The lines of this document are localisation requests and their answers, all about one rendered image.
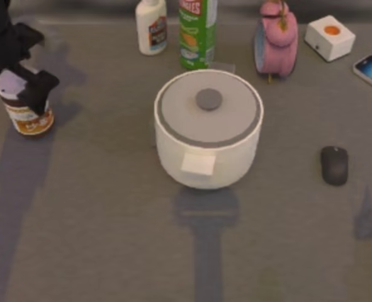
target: white pot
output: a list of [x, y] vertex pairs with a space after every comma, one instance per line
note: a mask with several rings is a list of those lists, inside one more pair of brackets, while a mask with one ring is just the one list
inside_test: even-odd
[[264, 116], [257, 91], [237, 75], [196, 70], [169, 81], [155, 100], [159, 159], [177, 182], [218, 189], [250, 169]]

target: green can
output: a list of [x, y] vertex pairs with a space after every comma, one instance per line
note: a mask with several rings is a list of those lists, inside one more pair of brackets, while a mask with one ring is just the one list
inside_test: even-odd
[[180, 0], [181, 65], [205, 69], [215, 54], [218, 0]]

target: gray table surface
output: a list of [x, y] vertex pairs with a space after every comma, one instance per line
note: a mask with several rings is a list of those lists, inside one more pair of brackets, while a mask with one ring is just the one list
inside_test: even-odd
[[[184, 71], [177, 26], [156, 57], [130, 21], [57, 27], [69, 46], [34, 62], [62, 79], [53, 132], [20, 137], [0, 102], [0, 302], [372, 302], [372, 87], [351, 71], [372, 25], [348, 25], [353, 53], [331, 64], [301, 27], [294, 74], [267, 85], [255, 24], [219, 25], [216, 60], [263, 98], [257, 157], [210, 194], [174, 182], [151, 145], [155, 95]], [[349, 151], [344, 187], [322, 181], [326, 145]]]

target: computer mouse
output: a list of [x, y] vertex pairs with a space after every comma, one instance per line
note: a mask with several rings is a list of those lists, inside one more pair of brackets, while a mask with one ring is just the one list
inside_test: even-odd
[[324, 147], [321, 152], [323, 179], [332, 186], [342, 186], [348, 180], [348, 152], [340, 147]]

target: pink alarm clock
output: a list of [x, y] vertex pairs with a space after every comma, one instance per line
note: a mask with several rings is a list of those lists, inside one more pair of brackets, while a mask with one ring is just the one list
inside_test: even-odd
[[[298, 22], [281, 0], [266, 1], [260, 8], [254, 39], [254, 60], [261, 74], [287, 77], [293, 71], [298, 52]], [[285, 28], [282, 29], [281, 18]]]

